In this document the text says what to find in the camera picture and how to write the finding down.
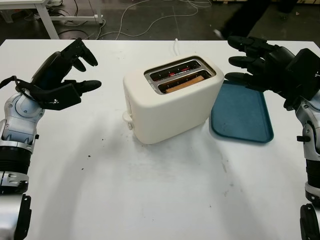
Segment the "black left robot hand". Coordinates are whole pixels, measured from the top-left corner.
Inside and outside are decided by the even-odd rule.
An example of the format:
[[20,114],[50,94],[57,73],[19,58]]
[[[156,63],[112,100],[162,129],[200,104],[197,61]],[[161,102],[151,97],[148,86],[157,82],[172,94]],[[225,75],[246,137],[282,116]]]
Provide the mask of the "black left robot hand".
[[42,90],[58,88],[72,68],[80,72],[86,71],[80,59],[93,67],[98,65],[93,53],[81,38],[77,38],[62,51],[56,51],[50,55],[33,75],[31,83]]

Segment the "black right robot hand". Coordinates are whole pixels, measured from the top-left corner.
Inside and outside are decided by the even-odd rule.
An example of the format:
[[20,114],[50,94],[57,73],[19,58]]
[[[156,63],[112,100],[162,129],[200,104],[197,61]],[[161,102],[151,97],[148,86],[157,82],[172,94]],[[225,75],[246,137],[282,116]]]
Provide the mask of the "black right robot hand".
[[259,92],[272,91],[284,99],[289,98],[285,69],[294,55],[285,47],[271,45],[256,37],[229,36],[227,43],[245,56],[232,56],[228,62],[247,73],[229,72],[225,78],[248,89]]

